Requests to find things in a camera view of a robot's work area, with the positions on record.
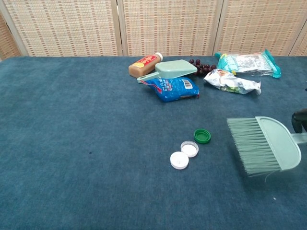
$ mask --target teal carpet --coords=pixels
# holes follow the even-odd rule
[[[307,57],[276,57],[283,75],[261,76],[260,96],[223,92],[193,76],[199,99],[170,103],[128,75],[137,59],[0,63],[1,230],[307,226],[306,145],[295,169],[266,182],[247,178],[226,123],[263,115],[293,132],[292,113],[307,108]],[[175,170],[171,153],[197,128],[209,130],[211,142]]]

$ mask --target black object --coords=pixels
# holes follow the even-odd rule
[[[302,133],[303,128],[307,132],[307,109],[296,111],[292,115],[291,122],[292,122],[293,129],[296,133]]]

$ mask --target dustpan handle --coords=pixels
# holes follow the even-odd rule
[[[307,143],[307,133],[292,133],[291,135],[296,144]]]
[[[150,73],[145,76],[139,77],[137,78],[137,81],[138,83],[141,83],[141,81],[147,81],[147,80],[154,79],[154,78],[159,78],[159,72],[154,72],[154,73]]]

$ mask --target broom bristles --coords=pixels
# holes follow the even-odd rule
[[[249,176],[281,169],[256,118],[228,118],[227,123]]]

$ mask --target wicker room divider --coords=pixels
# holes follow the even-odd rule
[[[307,56],[307,20],[291,50],[290,55],[291,56]]]
[[[222,0],[119,0],[123,53],[211,55]]]
[[[122,55],[116,0],[3,0],[30,56]]]
[[[0,12],[0,59],[307,55],[307,0],[0,0]]]
[[[307,19],[307,0],[224,0],[215,51],[289,55]]]
[[[0,60],[20,56],[19,49],[0,13]]]

